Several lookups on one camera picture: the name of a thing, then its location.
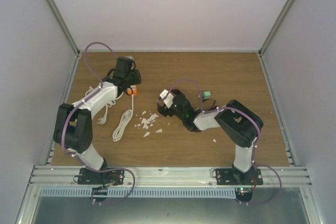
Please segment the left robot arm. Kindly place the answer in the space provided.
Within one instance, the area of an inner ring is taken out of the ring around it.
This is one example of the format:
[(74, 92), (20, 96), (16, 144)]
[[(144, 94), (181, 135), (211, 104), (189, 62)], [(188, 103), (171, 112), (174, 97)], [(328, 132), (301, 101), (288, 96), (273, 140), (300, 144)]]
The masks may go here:
[(127, 89), (141, 83), (141, 75), (132, 57), (120, 57), (116, 66), (102, 82), (81, 100), (63, 103), (58, 108), (53, 134), (65, 154), (78, 158), (91, 169), (90, 178), (96, 184), (108, 179), (103, 168), (104, 158), (94, 148), (92, 119), (108, 102), (117, 100)]

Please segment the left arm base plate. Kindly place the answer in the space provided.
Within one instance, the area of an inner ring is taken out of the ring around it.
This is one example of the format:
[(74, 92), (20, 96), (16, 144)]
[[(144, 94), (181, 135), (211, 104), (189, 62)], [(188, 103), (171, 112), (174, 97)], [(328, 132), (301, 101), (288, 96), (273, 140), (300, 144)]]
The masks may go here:
[(74, 176), (73, 180), (79, 185), (101, 185), (116, 186), (122, 185), (124, 171), (117, 170), (105, 173), (97, 173), (86, 168), (81, 168), (79, 175)]

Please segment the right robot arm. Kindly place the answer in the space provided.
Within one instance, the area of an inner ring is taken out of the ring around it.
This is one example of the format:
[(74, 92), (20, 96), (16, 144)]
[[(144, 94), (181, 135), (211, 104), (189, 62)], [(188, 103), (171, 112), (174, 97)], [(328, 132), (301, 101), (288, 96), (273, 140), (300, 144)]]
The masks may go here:
[(190, 132), (202, 132), (220, 127), (236, 145), (232, 172), (240, 185), (251, 179), (256, 143), (264, 126), (262, 119), (237, 100), (208, 111), (194, 109), (178, 89), (163, 90), (158, 98), (158, 112), (164, 117), (176, 116)]

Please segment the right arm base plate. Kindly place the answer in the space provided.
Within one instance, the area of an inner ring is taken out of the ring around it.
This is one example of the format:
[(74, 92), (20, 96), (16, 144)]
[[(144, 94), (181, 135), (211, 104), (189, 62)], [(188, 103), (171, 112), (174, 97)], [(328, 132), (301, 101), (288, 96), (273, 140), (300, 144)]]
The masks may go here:
[(212, 172), (212, 176), (216, 179), (217, 185), (262, 185), (263, 179), (260, 169), (251, 167), (247, 172), (243, 173), (238, 169), (216, 168)]

